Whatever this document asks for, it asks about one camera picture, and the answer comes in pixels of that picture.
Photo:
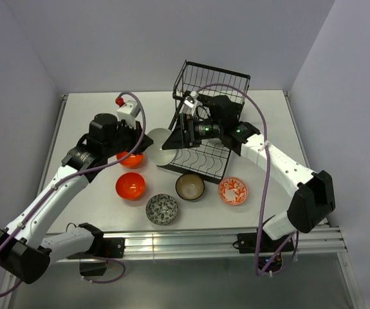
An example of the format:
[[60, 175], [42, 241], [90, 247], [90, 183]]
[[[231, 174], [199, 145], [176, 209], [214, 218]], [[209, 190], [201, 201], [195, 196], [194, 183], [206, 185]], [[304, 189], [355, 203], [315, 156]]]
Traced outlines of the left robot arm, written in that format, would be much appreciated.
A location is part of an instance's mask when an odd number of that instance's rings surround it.
[[145, 134], [146, 121], [119, 120], [100, 113], [88, 132], [68, 151], [53, 179], [16, 219], [0, 229], [0, 267], [23, 283], [36, 282], [54, 262], [75, 254], [99, 256], [104, 233], [89, 223], [70, 232], [47, 237], [47, 232], [68, 204], [124, 151], [144, 152], [152, 140]]

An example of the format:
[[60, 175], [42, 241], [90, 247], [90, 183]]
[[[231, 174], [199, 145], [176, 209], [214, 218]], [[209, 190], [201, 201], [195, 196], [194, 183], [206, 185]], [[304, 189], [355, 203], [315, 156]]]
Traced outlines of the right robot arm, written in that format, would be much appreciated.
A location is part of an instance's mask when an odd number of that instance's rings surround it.
[[273, 250], [280, 238], [299, 231], [309, 233], [335, 210], [333, 179], [301, 165], [268, 141], [265, 132], [239, 119], [241, 107], [226, 95], [210, 97], [189, 93], [188, 108], [178, 113], [176, 125], [162, 145], [164, 150], [193, 148], [218, 139], [236, 155], [246, 158], [276, 180], [291, 197], [288, 209], [263, 223], [259, 247]]

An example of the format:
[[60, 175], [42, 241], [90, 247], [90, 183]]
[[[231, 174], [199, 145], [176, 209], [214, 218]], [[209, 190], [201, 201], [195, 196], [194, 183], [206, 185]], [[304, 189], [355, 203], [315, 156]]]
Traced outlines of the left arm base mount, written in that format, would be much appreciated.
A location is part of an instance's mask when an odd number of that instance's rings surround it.
[[79, 262], [81, 276], [97, 281], [108, 281], [124, 275], [121, 259], [124, 256], [125, 238], [104, 238], [104, 244], [96, 254], [78, 253], [67, 260]]

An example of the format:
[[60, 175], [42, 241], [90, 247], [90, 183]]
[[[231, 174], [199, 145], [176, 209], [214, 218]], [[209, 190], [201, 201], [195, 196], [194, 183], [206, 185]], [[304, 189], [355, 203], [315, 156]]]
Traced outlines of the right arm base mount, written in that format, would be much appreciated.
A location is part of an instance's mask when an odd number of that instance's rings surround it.
[[[271, 256], [282, 243], [288, 239], [288, 235], [285, 235], [277, 240], [272, 240], [265, 232], [261, 235], [261, 242], [259, 253], [261, 255]], [[255, 252], [257, 242], [256, 232], [245, 232], [237, 234], [237, 239], [233, 242], [232, 246], [239, 251], [240, 254], [253, 254]], [[294, 244], [292, 240], [289, 240], [285, 246], [281, 249], [281, 252], [293, 252]]]

